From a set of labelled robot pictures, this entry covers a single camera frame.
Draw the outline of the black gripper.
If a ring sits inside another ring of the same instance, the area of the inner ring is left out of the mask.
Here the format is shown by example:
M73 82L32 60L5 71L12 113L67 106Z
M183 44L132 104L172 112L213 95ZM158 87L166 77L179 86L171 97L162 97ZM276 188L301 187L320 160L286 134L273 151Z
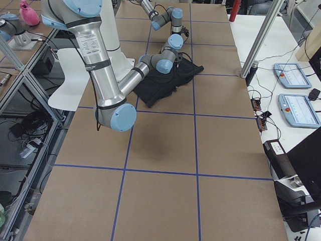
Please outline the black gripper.
M183 59L184 59L184 58L183 58L183 52L179 52L179 53L177 54L177 57L176 57L175 60L174 60L174 65L175 65L176 67L179 67L180 62L181 62Z

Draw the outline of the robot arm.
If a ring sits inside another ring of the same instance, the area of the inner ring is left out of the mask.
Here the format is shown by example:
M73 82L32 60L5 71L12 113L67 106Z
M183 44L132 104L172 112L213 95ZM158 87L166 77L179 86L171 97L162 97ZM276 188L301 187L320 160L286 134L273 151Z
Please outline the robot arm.
M172 34L184 34L189 37L189 30L183 26L183 10L181 8L168 7L163 14L156 11L156 6L151 5L150 1L140 0L136 1L148 15L151 20L151 26L155 31L162 28L167 23L171 24Z
M126 97L153 69L171 71L183 46L183 11L169 7L159 14L149 1L139 1L158 30L167 23L172 32L159 54L144 55L130 62L122 53L111 1L42 1L43 23L75 35L86 71L95 91L95 118L98 126L118 132L132 128L136 109Z

